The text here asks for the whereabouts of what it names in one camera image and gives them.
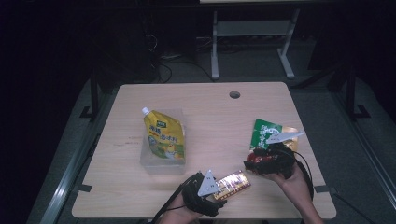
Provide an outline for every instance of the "table top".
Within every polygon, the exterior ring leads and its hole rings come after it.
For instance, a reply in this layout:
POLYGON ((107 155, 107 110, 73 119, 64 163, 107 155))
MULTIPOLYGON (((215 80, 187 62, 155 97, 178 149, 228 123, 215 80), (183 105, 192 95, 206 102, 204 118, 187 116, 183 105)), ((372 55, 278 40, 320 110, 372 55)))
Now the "table top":
MULTIPOLYGON (((281 82, 124 85, 98 142, 72 213, 75 217, 153 218, 179 184, 209 169, 217 178, 245 169, 256 119, 304 131, 288 87, 281 82), (238 91, 240 97, 230 97, 238 91), (186 173, 148 175, 140 165, 145 135, 143 107, 182 108, 186 120, 186 173)), ((314 186, 325 185, 306 134, 298 152, 311 168, 314 186)), ((300 214, 272 181, 244 171, 251 187, 234 195, 216 218, 298 218, 300 214)), ((329 192, 315 193, 323 218, 335 217, 329 192)))

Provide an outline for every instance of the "green package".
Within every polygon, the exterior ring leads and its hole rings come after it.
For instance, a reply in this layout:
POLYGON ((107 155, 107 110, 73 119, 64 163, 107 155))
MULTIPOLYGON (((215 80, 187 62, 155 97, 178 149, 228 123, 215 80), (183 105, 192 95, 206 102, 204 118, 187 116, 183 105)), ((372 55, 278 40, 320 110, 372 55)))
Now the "green package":
POLYGON ((267 139, 270 138, 273 133, 281 133, 282 125, 275 124, 266 120, 256 119, 253 128, 253 135, 251 136, 250 149, 260 147, 267 149, 267 139))

